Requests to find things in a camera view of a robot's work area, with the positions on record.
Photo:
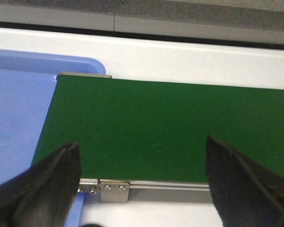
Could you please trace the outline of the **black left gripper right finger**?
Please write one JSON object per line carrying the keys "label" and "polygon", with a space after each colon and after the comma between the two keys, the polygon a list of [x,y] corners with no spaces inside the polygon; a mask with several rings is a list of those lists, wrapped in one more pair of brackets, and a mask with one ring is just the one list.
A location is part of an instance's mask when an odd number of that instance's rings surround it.
{"label": "black left gripper right finger", "polygon": [[225,227],[284,227],[284,178],[208,136],[206,176]]}

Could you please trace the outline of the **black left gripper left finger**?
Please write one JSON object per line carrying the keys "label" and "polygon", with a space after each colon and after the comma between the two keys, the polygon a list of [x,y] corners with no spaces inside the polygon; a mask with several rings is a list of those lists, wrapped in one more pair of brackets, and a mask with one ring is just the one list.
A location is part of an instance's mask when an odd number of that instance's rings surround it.
{"label": "black left gripper left finger", "polygon": [[64,226],[80,177],[80,146],[64,144],[0,185],[0,227]]}

